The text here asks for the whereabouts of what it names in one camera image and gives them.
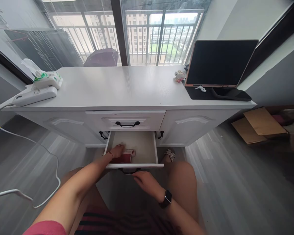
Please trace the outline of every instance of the leg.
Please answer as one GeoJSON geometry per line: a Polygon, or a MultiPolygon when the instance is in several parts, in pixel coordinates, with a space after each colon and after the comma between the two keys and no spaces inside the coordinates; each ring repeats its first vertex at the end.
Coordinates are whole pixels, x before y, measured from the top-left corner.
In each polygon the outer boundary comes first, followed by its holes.
{"type": "MultiPolygon", "coordinates": [[[[64,185],[65,182],[68,181],[73,175],[75,175],[80,169],[82,169],[82,167],[76,168],[76,169],[68,172],[61,180],[61,186],[64,185]]],[[[81,205],[79,206],[69,235],[74,235],[74,233],[79,225],[79,222],[81,221],[83,214],[85,213],[85,211],[89,205],[108,209],[95,184],[91,187],[91,189],[89,190],[89,192],[87,193],[87,195],[83,199],[81,205]]]]}
{"type": "Polygon", "coordinates": [[[198,221],[197,181],[193,167],[188,162],[171,162],[168,155],[164,156],[163,163],[174,200],[198,221]]]}

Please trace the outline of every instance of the black drawer handle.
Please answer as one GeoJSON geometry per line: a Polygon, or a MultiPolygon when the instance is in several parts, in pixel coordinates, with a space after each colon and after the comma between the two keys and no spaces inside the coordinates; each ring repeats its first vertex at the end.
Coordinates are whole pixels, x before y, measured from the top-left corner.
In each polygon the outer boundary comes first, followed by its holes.
{"type": "Polygon", "coordinates": [[[134,126],[136,126],[136,125],[139,125],[139,124],[140,124],[140,122],[139,122],[139,121],[137,121],[137,122],[135,122],[135,124],[134,124],[134,125],[122,125],[120,122],[115,122],[115,124],[119,125],[120,127],[123,127],[123,126],[130,126],[130,127],[134,127],[134,126]]]}
{"type": "Polygon", "coordinates": [[[100,136],[101,136],[101,138],[103,138],[104,140],[107,140],[108,138],[105,138],[105,137],[103,137],[103,132],[99,132],[99,134],[100,134],[100,136]]]}
{"type": "Polygon", "coordinates": [[[140,171],[141,169],[136,168],[136,170],[134,172],[124,172],[124,170],[122,168],[119,168],[119,170],[122,171],[122,173],[125,174],[125,175],[131,175],[131,174],[134,174],[135,172],[140,171]]]}
{"type": "Polygon", "coordinates": [[[160,131],[161,136],[158,139],[162,139],[164,131],[160,131]]]}

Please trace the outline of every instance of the gray floor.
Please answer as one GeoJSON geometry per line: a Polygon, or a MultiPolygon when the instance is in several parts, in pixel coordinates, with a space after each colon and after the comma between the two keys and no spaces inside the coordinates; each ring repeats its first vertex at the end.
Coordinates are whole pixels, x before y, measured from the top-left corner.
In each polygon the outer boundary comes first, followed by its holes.
{"type": "MultiPolygon", "coordinates": [[[[104,151],[85,149],[20,116],[5,128],[59,156],[60,177],[104,151]]],[[[294,234],[294,184],[285,179],[270,152],[248,147],[226,124],[175,151],[178,161],[186,159],[195,169],[208,234],[294,234]]],[[[160,172],[152,173],[161,181],[160,172]]],[[[54,174],[55,160],[41,147],[0,132],[0,192],[18,188],[33,196],[37,205],[56,187],[54,174]]],[[[131,212],[155,204],[131,176],[119,171],[104,176],[97,186],[112,210],[131,212]]],[[[1,197],[0,234],[22,234],[39,212],[16,195],[1,197]]]]}

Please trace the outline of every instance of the sandal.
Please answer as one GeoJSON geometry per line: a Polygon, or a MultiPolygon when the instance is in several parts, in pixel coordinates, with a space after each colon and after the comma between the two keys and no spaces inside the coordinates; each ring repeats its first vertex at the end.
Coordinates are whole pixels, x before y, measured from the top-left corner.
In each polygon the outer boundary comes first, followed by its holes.
{"type": "Polygon", "coordinates": [[[164,152],[164,155],[169,155],[170,159],[171,159],[171,162],[174,161],[174,158],[175,158],[175,152],[173,149],[167,149],[165,152],[164,152]]]}

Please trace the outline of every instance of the green grass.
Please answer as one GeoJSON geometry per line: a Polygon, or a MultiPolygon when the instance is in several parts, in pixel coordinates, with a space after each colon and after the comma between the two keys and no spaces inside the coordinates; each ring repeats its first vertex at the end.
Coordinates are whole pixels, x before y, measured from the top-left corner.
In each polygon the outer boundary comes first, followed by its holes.
{"type": "MultiPolygon", "coordinates": [[[[150,44],[150,46],[149,46],[149,51],[150,52],[158,52],[158,50],[159,50],[159,48],[157,48],[156,44],[153,44],[153,48],[151,50],[151,44],[150,44]]],[[[172,50],[172,44],[169,44],[169,45],[164,44],[163,47],[162,47],[161,52],[166,52],[167,51],[167,53],[170,54],[171,50],[172,50]]],[[[176,47],[173,47],[172,55],[175,55],[175,54],[176,54],[176,47]]]]}

